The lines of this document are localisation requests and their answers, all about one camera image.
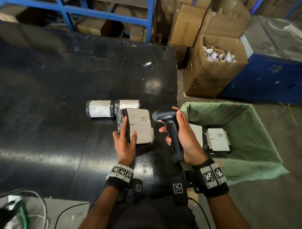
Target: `green bin liner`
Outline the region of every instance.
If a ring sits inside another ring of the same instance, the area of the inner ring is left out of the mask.
[[[218,125],[226,130],[232,151],[227,158],[213,159],[223,169],[229,185],[289,173],[251,104],[186,102],[181,110],[192,124]]]

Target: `purple tape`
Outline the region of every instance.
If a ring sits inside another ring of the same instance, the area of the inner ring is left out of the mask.
[[[197,1],[198,1],[198,0],[192,0],[192,3],[191,3],[191,5],[192,5],[192,6],[196,6],[196,4],[197,4]]]

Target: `blue shelf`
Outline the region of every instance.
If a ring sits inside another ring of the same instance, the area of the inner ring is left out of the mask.
[[[31,7],[48,9],[48,10],[60,11],[63,15],[63,18],[64,18],[66,24],[68,25],[68,28],[70,29],[70,31],[75,31],[75,32],[76,32],[76,29],[71,20],[70,13],[89,16],[89,17],[95,17],[95,18],[108,19],[108,20],[113,20],[113,21],[122,21],[122,22],[127,22],[127,23],[132,23],[132,24],[143,25],[143,26],[146,26],[146,28],[147,28],[146,43],[150,43],[152,17],[153,17],[153,10],[154,10],[154,6],[155,6],[155,0],[142,0],[142,1],[148,1],[147,19],[114,14],[113,10],[110,10],[110,12],[103,12],[103,11],[88,9],[86,0],[80,0],[82,7],[66,5],[66,3],[64,3],[63,0],[57,0],[57,4],[50,3],[50,2],[42,2],[39,0],[0,0],[0,3],[1,4],[9,3],[9,4],[31,6]]]

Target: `cylindrical package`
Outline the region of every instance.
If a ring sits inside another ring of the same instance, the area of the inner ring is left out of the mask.
[[[140,108],[140,101],[139,100],[115,100],[114,101],[114,112],[115,116],[117,116],[117,113],[121,109],[125,108],[134,108],[138,109]]]
[[[123,124],[125,116],[128,117],[126,125],[125,137],[128,143],[132,140],[132,134],[137,132],[137,147],[147,146],[154,140],[154,132],[151,125],[150,113],[146,109],[121,109],[117,113],[117,127]]]
[[[87,101],[86,114],[90,118],[114,117],[114,100]]]

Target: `green cable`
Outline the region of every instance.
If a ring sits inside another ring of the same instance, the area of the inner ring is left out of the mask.
[[[23,229],[29,229],[29,218],[25,202],[23,200],[18,201],[14,206],[14,210],[18,212],[22,218]]]

